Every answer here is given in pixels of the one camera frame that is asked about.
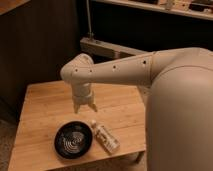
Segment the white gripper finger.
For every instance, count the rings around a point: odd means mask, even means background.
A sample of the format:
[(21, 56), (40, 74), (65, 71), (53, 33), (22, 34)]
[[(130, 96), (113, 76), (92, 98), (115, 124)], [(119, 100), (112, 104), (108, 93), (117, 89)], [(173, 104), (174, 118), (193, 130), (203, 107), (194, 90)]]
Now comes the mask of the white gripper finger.
[(94, 103), (89, 103), (88, 105), (91, 109), (93, 109), (95, 112), (98, 111), (97, 106)]
[(74, 112), (75, 112), (76, 114), (78, 113), (79, 109), (80, 109), (80, 105), (74, 103)]

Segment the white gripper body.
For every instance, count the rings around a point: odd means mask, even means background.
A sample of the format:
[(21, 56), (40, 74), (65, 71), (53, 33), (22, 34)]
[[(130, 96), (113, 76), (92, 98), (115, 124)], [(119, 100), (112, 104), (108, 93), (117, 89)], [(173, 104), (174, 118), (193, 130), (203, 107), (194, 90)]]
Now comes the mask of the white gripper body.
[(91, 105), (94, 102), (94, 93), (91, 84), (73, 84), (72, 98), (76, 105)]

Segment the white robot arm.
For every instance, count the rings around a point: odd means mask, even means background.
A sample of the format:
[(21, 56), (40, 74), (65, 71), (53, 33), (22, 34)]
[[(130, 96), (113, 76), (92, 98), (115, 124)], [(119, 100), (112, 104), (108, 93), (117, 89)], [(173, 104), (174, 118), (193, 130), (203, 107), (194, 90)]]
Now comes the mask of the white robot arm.
[(213, 51), (160, 50), (99, 64), (81, 53), (60, 75), (75, 108), (94, 104), (93, 83), (146, 87), (147, 171), (213, 171)]

